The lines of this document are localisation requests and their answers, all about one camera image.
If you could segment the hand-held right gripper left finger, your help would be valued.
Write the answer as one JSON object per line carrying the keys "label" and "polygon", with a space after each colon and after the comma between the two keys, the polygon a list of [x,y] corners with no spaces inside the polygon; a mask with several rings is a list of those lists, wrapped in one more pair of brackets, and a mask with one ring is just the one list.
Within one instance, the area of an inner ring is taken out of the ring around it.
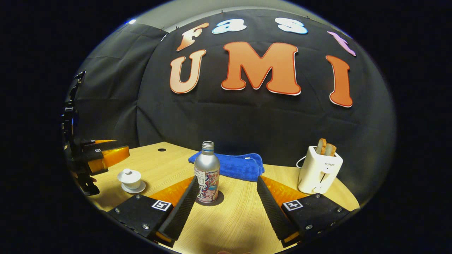
{"label": "hand-held right gripper left finger", "polygon": [[107,214],[134,233],[173,247],[181,235],[198,193],[198,180],[193,176],[151,196],[134,195]]}

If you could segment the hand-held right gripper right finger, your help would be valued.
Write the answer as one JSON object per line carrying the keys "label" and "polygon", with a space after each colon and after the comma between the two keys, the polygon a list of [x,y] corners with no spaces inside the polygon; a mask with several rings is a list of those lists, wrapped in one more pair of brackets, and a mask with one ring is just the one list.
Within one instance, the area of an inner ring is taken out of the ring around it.
{"label": "hand-held right gripper right finger", "polygon": [[313,241],[358,212],[323,194],[306,195],[264,176],[257,178],[257,192],[283,247]]}

